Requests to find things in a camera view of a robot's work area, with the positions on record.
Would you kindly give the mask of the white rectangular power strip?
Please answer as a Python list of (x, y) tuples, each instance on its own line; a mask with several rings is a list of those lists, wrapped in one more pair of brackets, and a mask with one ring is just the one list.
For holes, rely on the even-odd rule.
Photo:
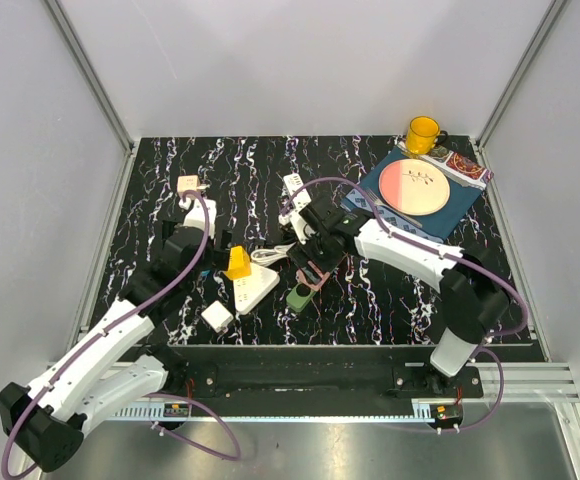
[(303, 188), (304, 182), (298, 173), (292, 173), (283, 177), (285, 191), (292, 196), (292, 204), (295, 210), (300, 211), (311, 202), (311, 197)]

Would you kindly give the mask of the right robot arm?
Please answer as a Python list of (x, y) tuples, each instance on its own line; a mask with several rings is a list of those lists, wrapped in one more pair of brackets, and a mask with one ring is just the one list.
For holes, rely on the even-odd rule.
[(424, 384), (440, 397), (456, 389), (459, 371), (510, 305), (511, 296), (483, 268), (483, 259), (403, 231), (363, 209), (292, 199), (283, 212), (297, 237), (288, 257), (308, 287), (319, 289), (344, 258), (356, 256), (414, 276), (437, 292), (445, 329)]

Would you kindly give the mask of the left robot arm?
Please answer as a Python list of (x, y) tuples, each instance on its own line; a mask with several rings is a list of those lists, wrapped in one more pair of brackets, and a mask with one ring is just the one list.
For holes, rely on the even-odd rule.
[(215, 222), (186, 221), (144, 268), (132, 274), (107, 313), (71, 350), (27, 385), (0, 391), (0, 420), (7, 436), (1, 458), (13, 478), (10, 455), (19, 448), (33, 467), (53, 472), (65, 465), (103, 422), (141, 398), (166, 399), (167, 415), (151, 420), (159, 431), (209, 407), (191, 398), (189, 363), (166, 345), (149, 345), (130, 366), (105, 372), (139, 340), (178, 310), (195, 278), (217, 266)]

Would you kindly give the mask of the yellow cube socket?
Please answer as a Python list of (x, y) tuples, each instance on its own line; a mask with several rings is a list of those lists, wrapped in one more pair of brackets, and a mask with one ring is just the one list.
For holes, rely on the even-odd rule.
[(251, 260), (243, 246), (234, 246), (230, 249), (228, 267), (224, 271), (225, 276), (231, 280), (239, 280), (250, 276)]

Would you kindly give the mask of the green power strip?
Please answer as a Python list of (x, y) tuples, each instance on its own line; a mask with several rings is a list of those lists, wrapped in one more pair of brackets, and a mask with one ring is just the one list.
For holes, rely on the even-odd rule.
[(294, 313), (301, 313), (310, 303), (315, 291), (303, 283), (297, 283), (286, 296), (287, 307)]

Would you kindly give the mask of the pink cube socket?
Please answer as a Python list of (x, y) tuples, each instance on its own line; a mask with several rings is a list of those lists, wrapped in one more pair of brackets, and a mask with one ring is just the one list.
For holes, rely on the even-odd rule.
[(299, 267), (297, 270), (298, 282), (315, 292), (322, 288), (329, 277), (329, 272), (321, 271), (312, 261), (309, 261), (306, 266)]

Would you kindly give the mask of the white triangular power strip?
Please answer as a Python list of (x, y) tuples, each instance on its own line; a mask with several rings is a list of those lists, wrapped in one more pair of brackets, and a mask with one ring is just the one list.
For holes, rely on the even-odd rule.
[(233, 282), (234, 307), (239, 315), (250, 313), (279, 283), (279, 274), (256, 263), (249, 276)]

